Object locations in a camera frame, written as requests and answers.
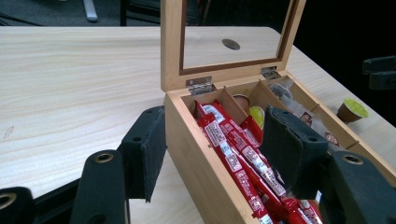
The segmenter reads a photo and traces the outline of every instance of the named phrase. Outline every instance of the chair leg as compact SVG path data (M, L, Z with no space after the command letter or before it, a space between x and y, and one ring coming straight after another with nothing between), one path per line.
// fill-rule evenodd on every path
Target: chair leg
M126 26L127 0L120 0L120 26Z
M98 21L98 16L96 15L95 6L93 5L93 0L84 0L85 14L87 15L87 20L91 22Z

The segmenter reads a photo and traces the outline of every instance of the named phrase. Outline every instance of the wooden table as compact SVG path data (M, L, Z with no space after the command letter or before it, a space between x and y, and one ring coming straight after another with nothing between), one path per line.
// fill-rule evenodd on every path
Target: wooden table
M141 112L163 104L160 60L159 27L1 28L0 189L38 197L116 149ZM287 69L334 113L358 99L297 48ZM396 129L367 108L348 127L394 168ZM167 153L151 203L130 207L132 223L203 223Z

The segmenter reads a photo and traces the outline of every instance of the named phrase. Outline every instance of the wooden lid frame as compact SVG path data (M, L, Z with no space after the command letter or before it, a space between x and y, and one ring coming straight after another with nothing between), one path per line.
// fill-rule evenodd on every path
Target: wooden lid frame
M161 1L161 89L178 90L186 81L212 77L212 82L257 76L265 67L286 68L291 47L303 14L305 0L290 0L275 58L183 68L185 8L187 0Z

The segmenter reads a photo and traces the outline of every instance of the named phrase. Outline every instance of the wooden tea box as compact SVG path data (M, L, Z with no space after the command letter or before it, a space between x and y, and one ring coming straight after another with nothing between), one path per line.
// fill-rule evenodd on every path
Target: wooden tea box
M370 159L396 186L395 171L285 70L305 0L290 0L281 33L268 27L185 27L186 4L162 0L161 5L166 144L205 223L258 220L196 123L194 101L219 100L239 124L248 115L234 94L244 94L262 108L287 109L268 86L288 79L294 100L320 115L342 147Z

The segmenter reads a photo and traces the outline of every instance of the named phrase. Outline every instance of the table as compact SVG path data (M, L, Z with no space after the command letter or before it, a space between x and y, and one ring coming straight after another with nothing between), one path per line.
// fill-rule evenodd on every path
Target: table
M1 28L0 189L36 198L79 178L92 153L116 149L163 104L160 60L159 27ZM358 99L297 48L287 69L334 113ZM396 129L367 108L348 126L394 168ZM132 223L203 223L167 153L151 203L130 207Z

